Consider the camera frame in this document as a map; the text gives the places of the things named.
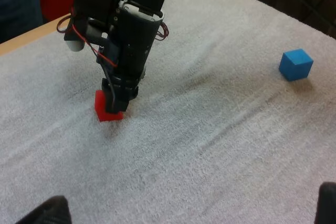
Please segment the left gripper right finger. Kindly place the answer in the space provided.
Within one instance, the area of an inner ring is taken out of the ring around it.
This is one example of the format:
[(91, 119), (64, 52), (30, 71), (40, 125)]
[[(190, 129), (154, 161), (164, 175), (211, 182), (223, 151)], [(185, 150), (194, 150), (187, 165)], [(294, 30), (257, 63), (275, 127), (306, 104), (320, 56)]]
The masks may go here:
[(335, 182), (321, 184), (314, 223), (335, 224)]

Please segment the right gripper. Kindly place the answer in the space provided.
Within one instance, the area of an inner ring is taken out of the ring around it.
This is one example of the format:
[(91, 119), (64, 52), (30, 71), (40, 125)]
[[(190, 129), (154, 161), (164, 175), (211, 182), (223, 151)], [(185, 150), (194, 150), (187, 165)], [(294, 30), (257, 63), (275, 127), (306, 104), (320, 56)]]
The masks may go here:
[(165, 37), (159, 31), (165, 25), (161, 8), (161, 3), (113, 0), (109, 43), (101, 48), (107, 113), (125, 112), (137, 97), (153, 42)]

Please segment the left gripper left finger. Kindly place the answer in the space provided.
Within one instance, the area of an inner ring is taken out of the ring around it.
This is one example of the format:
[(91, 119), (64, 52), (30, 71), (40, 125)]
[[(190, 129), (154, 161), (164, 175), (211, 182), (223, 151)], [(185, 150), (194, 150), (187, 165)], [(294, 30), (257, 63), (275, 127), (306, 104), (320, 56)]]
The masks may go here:
[(53, 196), (26, 214), (16, 223), (72, 224), (68, 200), (62, 195)]

